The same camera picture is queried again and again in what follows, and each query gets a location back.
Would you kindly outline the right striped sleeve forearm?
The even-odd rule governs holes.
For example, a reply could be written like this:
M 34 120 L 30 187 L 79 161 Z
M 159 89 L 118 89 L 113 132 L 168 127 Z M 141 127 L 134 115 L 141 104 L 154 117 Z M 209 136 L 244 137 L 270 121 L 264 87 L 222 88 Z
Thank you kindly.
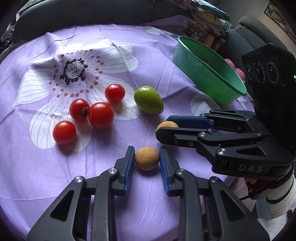
M 295 209 L 295 175 L 294 169 L 267 190 L 266 202 L 270 216 L 276 218 Z

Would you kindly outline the person's right hand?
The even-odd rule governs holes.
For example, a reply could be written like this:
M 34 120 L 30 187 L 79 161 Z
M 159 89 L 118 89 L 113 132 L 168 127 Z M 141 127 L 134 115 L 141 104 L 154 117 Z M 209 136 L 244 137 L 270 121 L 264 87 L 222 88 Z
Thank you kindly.
M 248 193 L 260 193 L 266 189 L 266 186 L 269 185 L 270 180 L 265 179 L 252 179 L 252 178 L 244 178 Z

